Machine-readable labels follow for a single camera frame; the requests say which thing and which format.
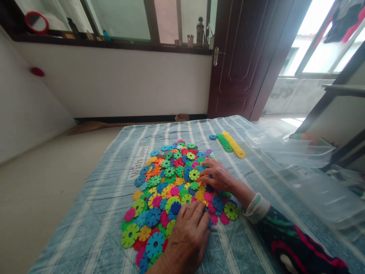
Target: window frame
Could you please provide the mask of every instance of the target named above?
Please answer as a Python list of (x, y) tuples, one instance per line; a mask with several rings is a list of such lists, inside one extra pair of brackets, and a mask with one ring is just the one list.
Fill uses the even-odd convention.
[(309, 72), (303, 72), (305, 69), (307, 63), (309, 62), (310, 58), (312, 57), (314, 51), (316, 50), (319, 42), (322, 39), (321, 34), (326, 31), (327, 23), (332, 20), (332, 16), (335, 13), (338, 5), (340, 4), (339, 0), (335, 0), (332, 7), (330, 8), (327, 16), (325, 17), (322, 25), (320, 26), (318, 32), (314, 36), (309, 48), (307, 49), (303, 59), (300, 61), (300, 64), (295, 71), (294, 75), (279, 75), (278, 78), (294, 78), (294, 79), (336, 79), (337, 76), (340, 74), (340, 72), (334, 72), (337, 65), (343, 58), (343, 56), (346, 54), (346, 52), (350, 49), (350, 47), (353, 45), (354, 41), (358, 37), (358, 35), (361, 33), (361, 31), (365, 27), (365, 19), (362, 21), (362, 23), (359, 25), (357, 30), (353, 33), (351, 38), (348, 40), (346, 47), (341, 51), (341, 53), (337, 56), (335, 62), (332, 64), (332, 66), (329, 69), (328, 73), (309, 73)]
[[(85, 15), (90, 23), (93, 31), (92, 35), (103, 37), (98, 34), (97, 27), (94, 23), (93, 16), (89, 12), (86, 0), (79, 0)], [(213, 55), (213, 50), (206, 47), (188, 48), (187, 43), (182, 43), (181, 46), (175, 46), (174, 44), (165, 44), (160, 42), (159, 28), (157, 23), (157, 15), (154, 0), (144, 0), (144, 6), (146, 10), (148, 28), (151, 36), (151, 41), (138, 41), (131, 39), (113, 38), (113, 42), (106, 41), (92, 41), (82, 39), (67, 39), (56, 38), (52, 36), (36, 36), (29, 35), (27, 33), (34, 34), (24, 22), (24, 14), (19, 8), (15, 0), (0, 0), (0, 25), (8, 33), (10, 38), (17, 42), (31, 42), (31, 43), (46, 43), (57, 45), (70, 45), (70, 46), (86, 46), (97, 48), (116, 48), (116, 49), (134, 49), (143, 51), (158, 51), (158, 52), (171, 52), (171, 53), (188, 53), (188, 54), (200, 54), (200, 55)], [(178, 33), (179, 40), (183, 40), (182, 34), (182, 18), (181, 18), (181, 0), (176, 0), (177, 20), (178, 20)], [(206, 22), (210, 21), (211, 12), (211, 0), (207, 0), (207, 13)], [(48, 34), (53, 36), (64, 36), (64, 34), (72, 34), (69, 31), (49, 30)]]

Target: window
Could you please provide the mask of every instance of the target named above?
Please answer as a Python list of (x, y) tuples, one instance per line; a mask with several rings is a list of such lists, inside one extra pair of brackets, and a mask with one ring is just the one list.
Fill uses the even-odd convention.
[(335, 79), (344, 69), (365, 40), (365, 8), (363, 4), (350, 7), (347, 16), (352, 16), (352, 23), (339, 25), (335, 20), (333, 27), (333, 18), (345, 10), (343, 3), (312, 0), (280, 75)]
[[(17, 41), (50, 41), (59, 37), (63, 41), (58, 42), (63, 43), (75, 38), (82, 41), (74, 44), (97, 40), (118, 44), (117, 48), (124, 44), (127, 48), (212, 54), (208, 42), (215, 32), (217, 0), (0, 0), (0, 5), (21, 25), (17, 29), (20, 32), (9, 34), (13, 39), (21, 37)], [(30, 11), (45, 16), (48, 34), (53, 37), (36, 37), (24, 25), (24, 16)], [(203, 18), (205, 35), (203, 46), (197, 48), (199, 17)], [(80, 34), (73, 35), (72, 22)], [(187, 48), (188, 35), (194, 36), (194, 48)]]

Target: patterned sleeve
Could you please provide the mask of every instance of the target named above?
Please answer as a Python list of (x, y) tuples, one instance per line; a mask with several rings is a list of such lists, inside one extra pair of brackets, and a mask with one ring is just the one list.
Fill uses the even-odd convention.
[(328, 256), (322, 246), (272, 207), (260, 193), (255, 195), (244, 215), (256, 225), (286, 273), (349, 273), (344, 261)]

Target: tile floor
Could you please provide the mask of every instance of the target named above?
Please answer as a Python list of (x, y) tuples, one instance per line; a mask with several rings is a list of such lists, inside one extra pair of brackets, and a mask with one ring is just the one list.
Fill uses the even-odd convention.
[(0, 166), (0, 273), (26, 273), (122, 128), (60, 136)]

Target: mirror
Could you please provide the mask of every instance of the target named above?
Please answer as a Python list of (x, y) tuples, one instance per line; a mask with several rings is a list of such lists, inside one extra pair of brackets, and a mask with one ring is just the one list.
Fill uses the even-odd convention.
[(43, 14), (36, 11), (30, 11), (26, 14), (25, 23), (37, 34), (45, 34), (49, 30), (48, 20)]

